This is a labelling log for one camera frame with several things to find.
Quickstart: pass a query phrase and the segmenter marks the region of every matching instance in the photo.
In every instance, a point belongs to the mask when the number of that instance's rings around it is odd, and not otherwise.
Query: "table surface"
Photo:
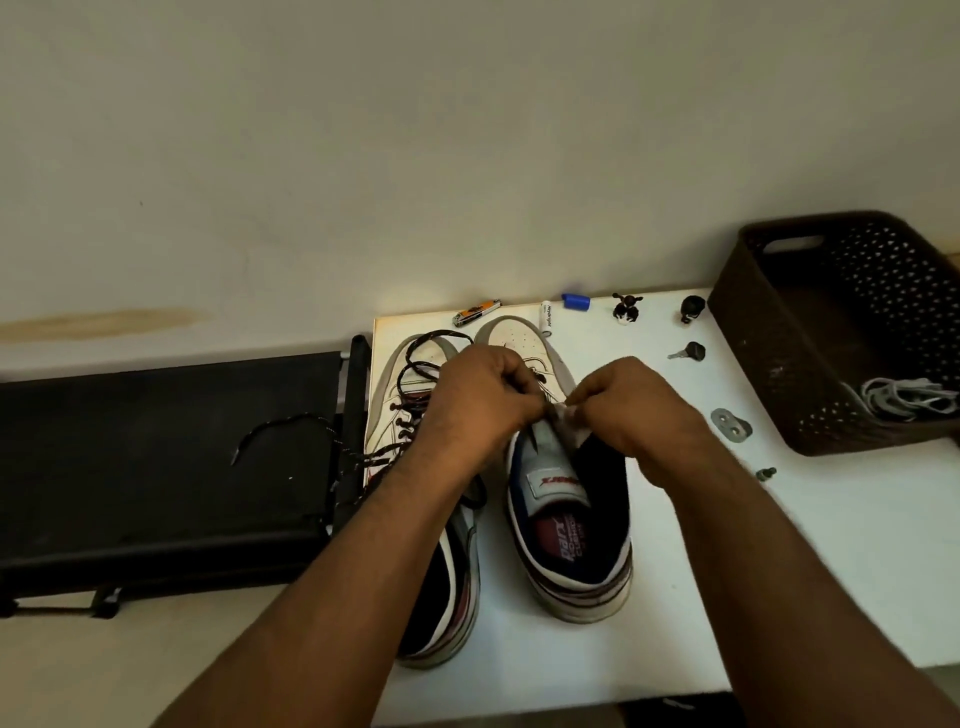
[[[633,354],[701,411],[726,407],[754,427],[730,444],[767,483],[857,602],[918,666],[960,662],[960,449],[950,440],[806,458],[778,435],[706,311],[675,318],[690,293],[647,295],[622,327],[613,301],[555,308],[552,343],[576,378]],[[509,306],[537,320],[536,305]],[[375,381],[405,337],[450,328],[451,312],[375,323]],[[464,329],[476,331],[490,317]],[[696,339],[703,362],[667,360]],[[670,501],[629,464],[634,583],[623,610],[593,625],[547,616],[526,582],[498,507],[478,525],[482,592],[463,651],[426,672],[395,667],[378,724],[484,716],[728,686]],[[280,587],[125,604],[108,621],[0,620],[0,725],[147,726],[279,593]]]
[[[580,380],[620,356],[660,372],[706,415],[725,407],[754,427],[728,444],[751,470],[776,467],[770,492],[884,633],[918,666],[960,662],[960,449],[950,440],[809,458],[787,447],[709,310],[689,327],[685,296],[644,297],[639,319],[612,317],[613,299],[587,312],[556,304],[551,344]],[[534,323],[537,305],[501,314]],[[450,327],[450,313],[377,319],[372,381],[407,336]],[[702,362],[670,359],[690,340]],[[482,589],[473,634],[449,663],[395,667],[375,722],[411,723],[727,689],[730,684],[666,495],[628,464],[634,583],[624,608],[592,625],[549,617],[534,600],[498,494],[478,524]]]

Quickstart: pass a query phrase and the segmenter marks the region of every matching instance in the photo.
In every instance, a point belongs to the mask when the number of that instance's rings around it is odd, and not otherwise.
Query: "black shoelace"
[[[295,415],[290,415],[289,417],[270,420],[254,427],[240,440],[236,451],[233,453],[233,458],[230,460],[230,465],[234,466],[237,464],[243,452],[247,449],[247,447],[250,446],[250,443],[255,440],[256,437],[264,430],[280,425],[292,425],[293,423],[301,421],[314,422],[324,429],[326,434],[330,436],[330,440],[334,443],[334,445],[340,448],[340,452],[344,455],[342,462],[346,462],[348,466],[338,471],[338,479],[341,481],[344,479],[345,475],[355,473],[361,468],[376,468],[379,466],[384,466],[381,471],[371,478],[371,482],[363,489],[363,492],[360,494],[358,499],[352,504],[356,504],[357,502],[364,500],[374,490],[376,490],[376,486],[379,485],[379,482],[383,476],[396,464],[396,461],[413,444],[417,430],[420,427],[420,421],[423,419],[423,415],[426,413],[427,405],[430,403],[430,393],[418,393],[419,395],[410,395],[405,393],[403,387],[403,377],[407,374],[407,372],[412,370],[420,376],[433,382],[436,382],[437,379],[440,378],[440,365],[429,361],[414,360],[413,352],[426,342],[440,338],[441,336],[467,339],[467,341],[469,341],[471,344],[473,343],[473,339],[471,339],[465,333],[444,328],[439,328],[435,331],[428,331],[427,333],[418,336],[416,339],[410,342],[410,345],[407,347],[407,351],[405,353],[406,364],[396,377],[396,389],[400,394],[400,402],[390,405],[390,409],[402,410],[402,412],[405,412],[408,415],[408,419],[406,420],[401,420],[399,416],[397,416],[397,419],[395,420],[395,424],[400,426],[400,431],[397,434],[397,442],[386,445],[374,452],[356,452],[344,445],[343,441],[339,437],[339,433],[328,418],[315,412],[300,412]],[[470,488],[477,492],[477,497],[471,497],[464,493],[460,498],[460,502],[466,507],[474,510],[482,508],[484,505],[486,505],[487,489],[479,476],[475,476],[473,478]]]

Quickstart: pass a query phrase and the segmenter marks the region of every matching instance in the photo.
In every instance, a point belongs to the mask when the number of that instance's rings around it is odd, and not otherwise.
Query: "blue object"
[[[561,295],[564,299],[564,308],[572,308],[575,311],[586,311],[590,308],[590,297],[580,296],[576,293],[564,293]]]

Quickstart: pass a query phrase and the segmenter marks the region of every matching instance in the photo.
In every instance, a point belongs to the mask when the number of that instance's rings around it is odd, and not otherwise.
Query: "small figurine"
[[[680,304],[680,320],[689,324],[703,312],[706,305],[707,302],[700,296],[687,296]]]
[[[616,319],[616,322],[626,326],[636,321],[636,317],[640,315],[640,312],[636,310],[636,305],[643,301],[643,297],[621,296],[619,293],[614,293],[613,297],[620,299],[620,303],[613,310],[613,318]]]

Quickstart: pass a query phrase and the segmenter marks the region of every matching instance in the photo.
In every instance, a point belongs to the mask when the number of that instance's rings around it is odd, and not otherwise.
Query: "floor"
[[[924,672],[960,706],[960,665],[932,667]],[[433,723],[430,728],[624,728],[624,723],[616,706],[595,705],[520,716],[451,720]]]

